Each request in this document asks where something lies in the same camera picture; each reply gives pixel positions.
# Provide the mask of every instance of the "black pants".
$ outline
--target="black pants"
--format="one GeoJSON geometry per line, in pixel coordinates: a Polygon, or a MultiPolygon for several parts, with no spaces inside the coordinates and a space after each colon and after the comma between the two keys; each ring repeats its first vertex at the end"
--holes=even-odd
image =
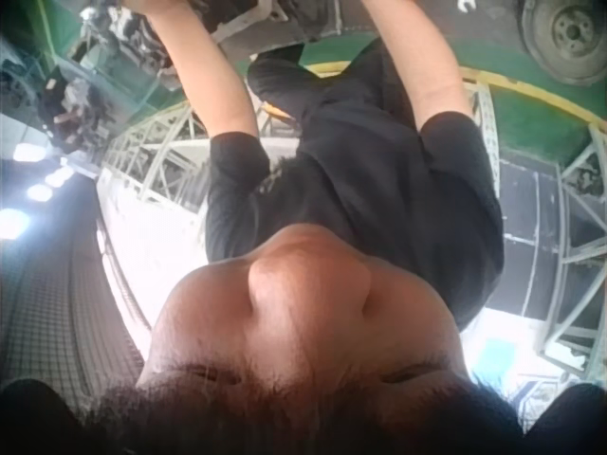
{"type": "Polygon", "coordinates": [[[380,40],[341,74],[326,79],[299,65],[303,52],[304,45],[295,45],[261,54],[248,70],[252,92],[300,124],[321,104],[348,101],[374,105],[414,127],[411,104],[380,40]]]}

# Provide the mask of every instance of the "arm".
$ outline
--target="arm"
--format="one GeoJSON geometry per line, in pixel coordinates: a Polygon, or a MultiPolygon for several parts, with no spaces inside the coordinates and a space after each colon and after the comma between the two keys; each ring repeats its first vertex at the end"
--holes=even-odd
{"type": "Polygon", "coordinates": [[[418,130],[436,114],[473,118],[459,65],[440,31],[414,0],[362,0],[395,61],[418,130]]]}
{"type": "Polygon", "coordinates": [[[245,84],[190,5],[179,0],[129,0],[126,5],[131,3],[147,14],[169,51],[186,96],[209,135],[240,132],[258,137],[245,84]]]}

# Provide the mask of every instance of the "wrench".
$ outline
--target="wrench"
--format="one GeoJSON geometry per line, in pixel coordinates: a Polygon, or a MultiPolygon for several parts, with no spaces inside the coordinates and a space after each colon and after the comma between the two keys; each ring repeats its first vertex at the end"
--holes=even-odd
{"type": "Polygon", "coordinates": [[[457,0],[457,8],[464,14],[476,10],[476,0],[457,0]]]}

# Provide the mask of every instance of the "nose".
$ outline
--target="nose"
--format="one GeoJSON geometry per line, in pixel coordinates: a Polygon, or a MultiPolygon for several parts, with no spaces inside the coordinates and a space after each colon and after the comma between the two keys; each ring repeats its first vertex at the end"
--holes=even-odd
{"type": "Polygon", "coordinates": [[[281,365],[290,379],[320,379],[347,363],[360,343],[371,283],[361,258],[338,244],[301,242],[254,261],[254,333],[272,355],[272,370],[281,365]]]}

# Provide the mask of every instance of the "man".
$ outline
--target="man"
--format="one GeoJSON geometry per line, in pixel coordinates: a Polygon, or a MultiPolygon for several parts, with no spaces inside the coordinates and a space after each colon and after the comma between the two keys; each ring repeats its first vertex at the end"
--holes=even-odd
{"type": "Polygon", "coordinates": [[[10,437],[62,453],[538,453],[542,438],[468,379],[459,330],[501,273],[502,218],[457,62],[415,2],[363,0],[414,119],[382,83],[381,45],[328,82],[294,63],[298,48],[253,64],[252,89],[303,130],[276,173],[246,87],[190,7],[126,3],[212,137],[212,264],[169,297],[136,387],[79,421],[17,384],[0,397],[10,437]]]}

